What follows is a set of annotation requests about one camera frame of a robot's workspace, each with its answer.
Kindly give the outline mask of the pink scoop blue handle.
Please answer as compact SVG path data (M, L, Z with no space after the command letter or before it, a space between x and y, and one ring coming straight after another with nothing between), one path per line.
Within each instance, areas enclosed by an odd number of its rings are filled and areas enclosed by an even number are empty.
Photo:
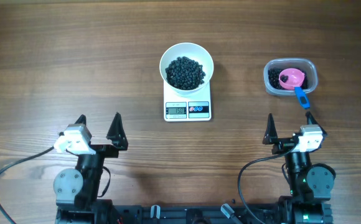
M299 104L305 110L310 108L309 100L301 86L305 80L304 73L296 68L284 69L279 74L279 84L285 90L292 90L296 94Z

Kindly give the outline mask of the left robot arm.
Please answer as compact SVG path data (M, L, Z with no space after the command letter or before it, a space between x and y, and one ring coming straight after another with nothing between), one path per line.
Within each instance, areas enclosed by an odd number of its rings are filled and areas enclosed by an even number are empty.
M54 180L57 215L56 223L123 223L112 200L103 199L109 184L99 192L106 158L117 158L128 149L121 115L116 113L106 134L109 144L91 143L87 118L81 115L69 124L54 144L57 152L68 152L77 157L72 169L64 169Z

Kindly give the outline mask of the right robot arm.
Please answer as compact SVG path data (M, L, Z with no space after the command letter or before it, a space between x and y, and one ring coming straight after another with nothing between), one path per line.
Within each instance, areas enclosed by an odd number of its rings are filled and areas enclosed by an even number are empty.
M279 138L273 115L268 115L263 144L272 145L274 156L284 157L283 172L290 189L290 196L281 196L276 203L274 223L332 223L331 199L335 170L323 163L313 164L310 154L318 151L326 131L310 112L306 113L307 124L289 138Z

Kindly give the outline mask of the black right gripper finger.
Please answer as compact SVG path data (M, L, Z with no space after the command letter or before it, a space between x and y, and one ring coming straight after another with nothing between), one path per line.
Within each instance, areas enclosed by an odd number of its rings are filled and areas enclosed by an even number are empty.
M324 130L324 128L315 120L315 118L313 117L312 113L310 111L306 112L305 114L306 118L307 118L307 124L314 124L314 125L318 125L322 131L322 135L324 137L327 137L327 132Z
M273 119L273 115L270 113L268 115L266 131L263 137L262 144L277 144L278 143L278 134L276 132L276 127Z

